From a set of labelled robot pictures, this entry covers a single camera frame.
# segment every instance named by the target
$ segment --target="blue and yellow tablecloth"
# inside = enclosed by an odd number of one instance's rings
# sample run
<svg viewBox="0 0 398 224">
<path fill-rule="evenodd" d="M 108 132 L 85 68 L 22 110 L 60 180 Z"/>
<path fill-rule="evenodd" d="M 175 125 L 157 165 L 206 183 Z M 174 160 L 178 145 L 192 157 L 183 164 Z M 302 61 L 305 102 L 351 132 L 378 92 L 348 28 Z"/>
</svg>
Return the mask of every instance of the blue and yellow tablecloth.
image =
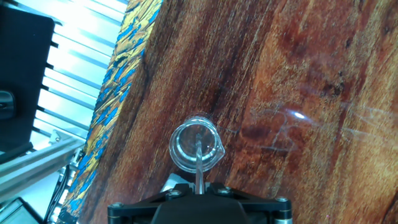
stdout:
<svg viewBox="0 0 398 224">
<path fill-rule="evenodd" d="M 61 209 L 58 223 L 75 223 L 93 182 L 101 155 L 123 107 L 145 45 L 159 13 L 162 0 L 131 0 L 96 102 L 84 152 L 72 186 Z"/>
</svg>

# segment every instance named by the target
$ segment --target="clear glass cup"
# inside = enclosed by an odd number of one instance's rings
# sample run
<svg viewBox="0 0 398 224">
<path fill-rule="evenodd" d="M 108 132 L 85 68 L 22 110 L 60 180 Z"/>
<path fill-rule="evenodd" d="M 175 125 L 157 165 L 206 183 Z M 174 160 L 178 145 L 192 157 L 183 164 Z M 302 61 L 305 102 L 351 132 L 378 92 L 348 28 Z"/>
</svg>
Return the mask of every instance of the clear glass cup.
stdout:
<svg viewBox="0 0 398 224">
<path fill-rule="evenodd" d="M 186 172 L 196 172 L 198 137 L 201 141 L 203 172 L 214 167 L 225 154 L 215 125 L 207 118 L 191 117 L 174 131 L 169 144 L 174 163 Z"/>
</svg>

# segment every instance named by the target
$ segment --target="screw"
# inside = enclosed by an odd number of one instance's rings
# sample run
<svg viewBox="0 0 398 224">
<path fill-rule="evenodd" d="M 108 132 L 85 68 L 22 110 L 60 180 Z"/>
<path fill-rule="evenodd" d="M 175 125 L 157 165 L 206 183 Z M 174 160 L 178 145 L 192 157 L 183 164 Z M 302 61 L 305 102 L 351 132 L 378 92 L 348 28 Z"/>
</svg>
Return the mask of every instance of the screw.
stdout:
<svg viewBox="0 0 398 224">
<path fill-rule="evenodd" d="M 224 189 L 218 189 L 217 192 L 219 194 L 229 194 L 231 191 L 227 188 L 224 188 Z"/>
<path fill-rule="evenodd" d="M 179 196 L 181 194 L 181 191 L 179 190 L 172 190 L 170 191 L 167 195 L 168 196 Z"/>
<path fill-rule="evenodd" d="M 284 197 L 277 197 L 277 198 L 275 198 L 275 200 L 277 200 L 278 202 L 287 202 L 288 201 L 287 198 L 284 198 Z"/>
<path fill-rule="evenodd" d="M 121 207 L 123 207 L 123 205 L 124 205 L 124 204 L 121 203 L 121 202 L 116 202 L 116 203 L 110 205 L 110 207 L 113 207 L 113 208 L 121 208 Z"/>
</svg>

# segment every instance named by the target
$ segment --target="live edge wood slab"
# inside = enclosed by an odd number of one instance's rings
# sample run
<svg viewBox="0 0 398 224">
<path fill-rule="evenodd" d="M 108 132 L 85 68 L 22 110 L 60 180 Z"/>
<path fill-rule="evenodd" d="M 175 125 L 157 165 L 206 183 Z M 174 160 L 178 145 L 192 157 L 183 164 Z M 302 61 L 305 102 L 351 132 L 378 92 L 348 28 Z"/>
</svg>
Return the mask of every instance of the live edge wood slab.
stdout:
<svg viewBox="0 0 398 224">
<path fill-rule="evenodd" d="M 205 174 L 285 196 L 295 223 L 398 222 L 398 1 L 165 1 L 80 223 L 159 192 L 174 129 L 208 113 Z"/>
</svg>

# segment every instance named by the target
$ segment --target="metal rod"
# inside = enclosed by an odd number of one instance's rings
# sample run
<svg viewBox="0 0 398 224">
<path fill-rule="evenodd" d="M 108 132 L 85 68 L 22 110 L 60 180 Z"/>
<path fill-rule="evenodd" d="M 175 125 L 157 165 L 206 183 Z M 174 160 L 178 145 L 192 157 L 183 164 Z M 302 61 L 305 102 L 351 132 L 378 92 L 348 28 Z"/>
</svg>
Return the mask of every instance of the metal rod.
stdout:
<svg viewBox="0 0 398 224">
<path fill-rule="evenodd" d="M 203 182 L 203 161 L 202 161 L 202 153 L 201 153 L 201 135 L 197 134 L 196 140 L 197 147 L 197 176 L 196 176 L 196 194 L 204 194 L 205 193 L 205 183 Z"/>
</svg>

